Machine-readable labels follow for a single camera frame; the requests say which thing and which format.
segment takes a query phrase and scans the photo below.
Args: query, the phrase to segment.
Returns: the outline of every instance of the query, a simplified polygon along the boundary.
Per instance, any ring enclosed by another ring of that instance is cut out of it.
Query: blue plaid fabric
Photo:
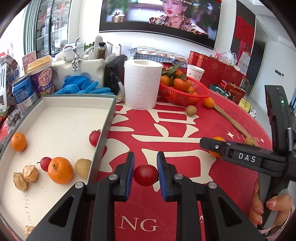
[[[182,64],[181,67],[187,68],[187,63],[184,63],[180,60],[176,60],[173,58],[168,58],[156,54],[139,54],[137,53],[138,48],[130,49],[126,52],[126,56],[128,59],[145,59],[145,60],[152,60],[155,62],[161,62],[161,63],[172,63],[175,64]]]

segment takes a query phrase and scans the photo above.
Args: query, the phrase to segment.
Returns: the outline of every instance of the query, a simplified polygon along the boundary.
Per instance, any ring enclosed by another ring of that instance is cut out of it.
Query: blue gripper pad
[[[157,170],[161,195],[164,201],[169,202],[173,197],[172,176],[162,151],[157,153]]]
[[[129,152],[120,176],[119,196],[121,197],[121,202],[126,202],[131,194],[131,184],[133,181],[134,169],[135,154],[133,152]]]

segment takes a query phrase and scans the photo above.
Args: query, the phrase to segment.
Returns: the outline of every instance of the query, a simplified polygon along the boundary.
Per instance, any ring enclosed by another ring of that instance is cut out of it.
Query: basket
[[[166,99],[168,102],[184,107],[187,107],[189,105],[195,106],[203,99],[210,97],[210,91],[204,84],[190,77],[186,78],[192,83],[192,86],[196,90],[196,93],[198,95],[192,95],[176,89],[172,89],[161,83],[159,85],[158,94]]]

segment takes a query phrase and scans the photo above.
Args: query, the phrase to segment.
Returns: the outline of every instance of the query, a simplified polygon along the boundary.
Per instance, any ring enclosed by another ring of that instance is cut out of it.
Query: woman on screen
[[[196,35],[209,35],[199,26],[191,23],[192,0],[160,0],[163,3],[163,11],[166,15],[150,18],[151,24],[164,25],[172,28],[178,28]]]

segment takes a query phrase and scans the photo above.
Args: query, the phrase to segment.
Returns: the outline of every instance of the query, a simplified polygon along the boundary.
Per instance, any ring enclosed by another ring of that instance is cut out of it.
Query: white plastic fork
[[[0,111],[4,112],[7,109],[6,99],[6,63],[0,68],[0,96],[3,96],[3,104],[0,103]]]

